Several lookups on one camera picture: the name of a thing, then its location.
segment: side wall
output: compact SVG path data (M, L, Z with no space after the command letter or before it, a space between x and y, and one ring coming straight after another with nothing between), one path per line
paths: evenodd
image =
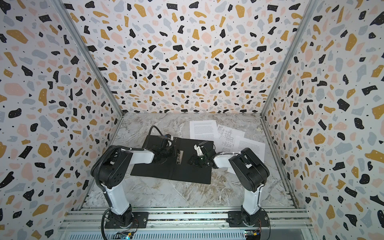
M116 130L99 82L49 1L2 1L0 239L53 239Z
M265 119L319 239L384 239L382 1L319 1Z
M125 112L262 109L306 0L65 0Z

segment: diagram on paper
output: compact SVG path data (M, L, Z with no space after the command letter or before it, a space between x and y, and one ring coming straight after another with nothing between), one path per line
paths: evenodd
M223 125L217 125L219 139L216 152L233 152L236 136L244 137L245 132Z

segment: robotic arm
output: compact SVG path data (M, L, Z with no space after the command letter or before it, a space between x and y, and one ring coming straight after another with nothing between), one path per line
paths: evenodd
M170 135L162 136L161 134L156 137L158 138L156 146L149 146L147 140L143 145L144 148L112 145L92 167L91 175L95 178L96 185L103 191L110 207L102 218L101 230L104 238L104 217L108 212L108 219L114 223L114 226L127 228L135 224L134 220L137 217L132 213L132 207L125 197L121 184L128 166L141 163L162 163L168 157L182 158L182 153L172 145L173 138ZM243 223L248 227L254 226L258 222L261 212L260 193L270 174L264 163L249 148L243 149L240 153L216 154L212 142L204 141L198 146L195 145L194 149L197 157L192 162L190 161L190 164L203 167L212 166L213 168L227 167L229 172L236 174L245 188L241 221L239 223L238 219L228 219L228 222L231 224L231 221L235 221L237 225Z

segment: white paper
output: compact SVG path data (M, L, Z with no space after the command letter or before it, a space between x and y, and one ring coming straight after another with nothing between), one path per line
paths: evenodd
M244 137L245 132L223 125L217 125L218 140L215 141L216 152L233 152L235 137Z
M189 135L191 139L217 141L217 125L215 120L190 121Z
M264 162L265 155L265 143L257 142L243 137L235 137L235 145L233 146L234 152L240 152L244 148L250 148L254 154Z

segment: marble table surface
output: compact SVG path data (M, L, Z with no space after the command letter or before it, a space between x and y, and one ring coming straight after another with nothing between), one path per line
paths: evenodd
M261 205L293 205L290 195L284 189L259 114L127 113L113 144L141 147L151 125L156 125L163 134L189 138L189 121L199 120L216 120L217 124L244 131L245 138L265 143L264 163L270 171L270 176L261 193ZM123 187L128 201L135 207L239 207L243 202L243 186L235 174L227 172L224 168L212 169L210 185L131 176L132 168L133 166L129 166L127 170ZM95 184L83 207L108 207L101 190Z

